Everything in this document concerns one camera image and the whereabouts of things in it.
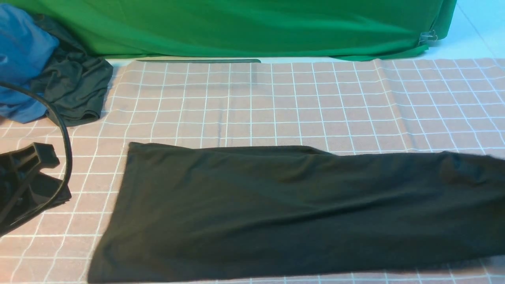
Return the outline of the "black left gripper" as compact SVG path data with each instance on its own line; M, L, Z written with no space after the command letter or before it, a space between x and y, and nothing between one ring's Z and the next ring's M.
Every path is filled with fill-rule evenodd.
M1 156L1 236L13 230L13 224L28 212L47 203L49 209L71 200L68 185L61 190L62 180L38 173L60 165L52 144L33 142L27 147Z

